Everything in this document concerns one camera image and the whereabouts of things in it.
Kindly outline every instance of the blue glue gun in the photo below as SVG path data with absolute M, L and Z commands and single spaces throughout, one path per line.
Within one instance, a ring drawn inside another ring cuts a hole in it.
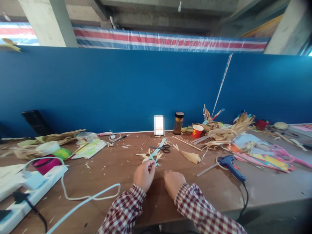
M 233 176 L 235 176 L 235 178 L 238 179 L 240 182 L 245 182 L 246 177 L 243 176 L 241 173 L 239 173 L 235 169 L 235 167 L 233 166 L 233 163 L 232 163 L 233 160 L 234 160 L 234 156 L 228 155 L 225 157 L 218 158 L 218 163 L 223 167 L 227 167 L 227 169 L 229 169 L 229 171 L 233 174 Z

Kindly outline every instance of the power strip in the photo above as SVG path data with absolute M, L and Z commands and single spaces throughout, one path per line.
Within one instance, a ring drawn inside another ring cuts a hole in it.
M 67 167 L 55 166 L 44 175 L 45 181 L 36 190 L 27 190 L 25 193 L 30 195 L 27 197 L 29 201 L 36 205 L 41 198 L 55 185 L 55 183 L 67 171 Z M 0 234 L 9 234 L 22 219 L 31 211 L 26 201 L 20 204 L 13 203 L 7 210 L 11 210 L 3 220 L 0 221 Z

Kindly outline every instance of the hand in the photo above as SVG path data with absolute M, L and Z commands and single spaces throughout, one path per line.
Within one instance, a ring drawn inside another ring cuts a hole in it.
M 164 172 L 165 188 L 174 201 L 182 184 L 186 183 L 184 175 L 171 170 Z
M 137 167 L 136 172 L 134 173 L 133 183 L 140 186 L 140 188 L 143 189 L 145 193 L 147 193 L 147 191 L 150 188 L 150 185 L 153 182 L 155 168 L 156 168 L 155 161 L 148 160 L 139 165 Z

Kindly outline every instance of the wooden table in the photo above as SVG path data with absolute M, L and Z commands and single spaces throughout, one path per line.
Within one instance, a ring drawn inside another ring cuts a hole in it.
M 290 154 L 312 164 L 312 151 L 302 151 L 284 140 L 274 141 L 271 136 L 264 133 L 252 133 L 261 139 L 276 142 Z M 166 135 L 169 142 L 177 144 L 181 150 L 198 153 L 200 157 L 204 154 L 205 150 L 200 152 L 178 141 L 173 136 L 172 132 Z M 300 136 L 299 142 L 312 142 L 312 138 Z M 192 140 L 189 133 L 182 137 Z M 69 165 L 69 170 L 64 177 L 68 195 L 73 198 L 94 195 L 115 183 L 121 184 L 121 192 L 129 190 L 136 167 L 143 159 L 136 154 L 147 152 L 149 146 L 156 146 L 161 140 L 162 137 L 156 138 L 153 133 L 131 133 L 127 138 L 116 142 L 114 147 L 102 149 L 91 159 L 69 160 L 66 162 Z M 135 146 L 126 149 L 122 147 L 123 143 Z M 64 147 L 71 151 L 76 149 L 74 143 Z M 203 191 L 206 199 L 221 212 L 242 209 L 246 198 L 245 190 L 229 171 L 216 167 L 202 176 L 196 177 L 199 172 L 214 164 L 217 156 L 228 154 L 229 152 L 221 149 L 208 150 L 203 161 L 198 165 L 188 161 L 174 148 L 171 148 L 169 154 L 163 154 L 160 160 L 162 166 L 158 166 L 156 169 L 155 179 L 143 203 L 143 215 L 137 219 L 137 225 L 146 226 L 183 219 L 164 187 L 163 173 L 164 170 L 169 169 L 181 172 L 189 184 L 196 183 Z M 1 166 L 6 166 L 20 164 L 24 161 L 16 159 L 15 156 L 7 156 L 1 158 L 0 162 Z M 246 186 L 250 195 L 249 209 L 312 197 L 312 171 L 303 166 L 295 164 L 296 170 L 287 174 L 273 169 L 262 171 L 248 163 L 239 161 L 236 161 L 236 165 L 247 178 Z M 44 197 L 46 199 L 37 204 L 37 209 L 46 218 L 49 228 L 79 203 L 79 201 L 65 199 L 60 181 Z M 95 233 L 112 202 L 113 199 L 91 201 L 85 204 L 63 222 L 55 233 Z M 30 212 L 12 233 L 21 234 L 26 229 L 25 234 L 41 234 L 44 231 L 42 222 L 33 212 Z

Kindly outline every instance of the bottle cap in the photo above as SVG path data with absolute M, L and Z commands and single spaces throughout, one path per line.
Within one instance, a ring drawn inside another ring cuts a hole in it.
M 184 117 L 184 113 L 183 113 L 183 112 L 176 112 L 176 113 L 175 113 L 175 116 L 176 116 L 177 118 L 183 118 L 183 117 Z

